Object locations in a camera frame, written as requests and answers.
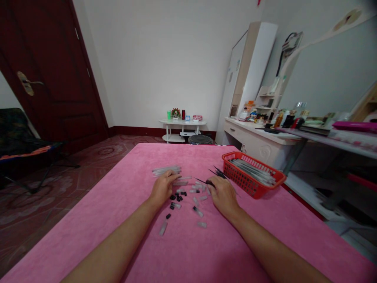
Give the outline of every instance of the white cabinet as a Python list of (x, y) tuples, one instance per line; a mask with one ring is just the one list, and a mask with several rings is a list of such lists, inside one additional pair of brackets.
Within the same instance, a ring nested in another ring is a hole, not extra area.
[(271, 54), (278, 26), (252, 22), (232, 50), (221, 103), (216, 143), (228, 144), (224, 135), (224, 117), (236, 116), (245, 101), (254, 100)]
[(223, 130), (238, 140), (243, 145), (243, 152), (263, 163), (282, 170), (286, 157), (295, 144), (290, 139), (296, 139), (293, 135), (281, 135), (256, 129), (258, 125), (249, 122), (239, 122), (234, 119), (225, 119)]

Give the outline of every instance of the patterned floor tile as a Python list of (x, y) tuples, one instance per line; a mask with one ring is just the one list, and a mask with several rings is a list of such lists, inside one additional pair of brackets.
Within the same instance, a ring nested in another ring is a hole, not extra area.
[[(164, 141), (149, 136), (114, 136), (70, 156), (80, 168), (52, 167), (43, 187), (33, 195), (15, 184), (1, 190), (0, 278), (138, 143)], [(44, 173), (41, 169), (19, 181), (36, 187)]]

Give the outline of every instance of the pink table cover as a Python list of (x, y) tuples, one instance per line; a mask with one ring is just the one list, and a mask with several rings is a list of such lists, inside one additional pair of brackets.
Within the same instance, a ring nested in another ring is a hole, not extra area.
[[(235, 150), (206, 145), (138, 144), (1, 283), (59, 282), (146, 200), (155, 181), (153, 168), (181, 165), (182, 176), (206, 180), (213, 175), (207, 168), (223, 168), (221, 156)], [(235, 188), (241, 195), (237, 197), (241, 207), (332, 281), (371, 282), (376, 278), (373, 263), (283, 188), (260, 200), (251, 198), (238, 186)], [(180, 210), (170, 210), (169, 202), (163, 206), (122, 281), (270, 282), (212, 199), (201, 202), (204, 217), (200, 218), (192, 210), (192, 198), (190, 193), (183, 196)], [(172, 216), (161, 237), (158, 233), (168, 213)], [(197, 221), (205, 221), (207, 229), (197, 227)]]

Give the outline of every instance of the potted plant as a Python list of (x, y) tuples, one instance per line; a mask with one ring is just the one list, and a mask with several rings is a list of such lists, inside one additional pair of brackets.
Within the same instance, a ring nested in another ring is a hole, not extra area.
[(174, 121), (177, 121), (178, 118), (181, 117), (181, 112), (178, 108), (174, 108), (171, 113), (170, 113), (170, 116), (173, 117), (173, 120)]

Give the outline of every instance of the door lock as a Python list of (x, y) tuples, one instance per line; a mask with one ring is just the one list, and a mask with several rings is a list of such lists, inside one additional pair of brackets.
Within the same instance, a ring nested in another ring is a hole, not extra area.
[(25, 76), (24, 73), (18, 71), (17, 72), (17, 77), (19, 78), (19, 80), (21, 81), (22, 83), (22, 86), (24, 87), (24, 90), (27, 94), (29, 94), (30, 96), (34, 96), (34, 91), (33, 91), (33, 88), (31, 87), (31, 84), (40, 84), (40, 85), (44, 85), (44, 83), (40, 82), (40, 81), (35, 81), (35, 82), (32, 82), (32, 81), (29, 81), (27, 79), (27, 77)]

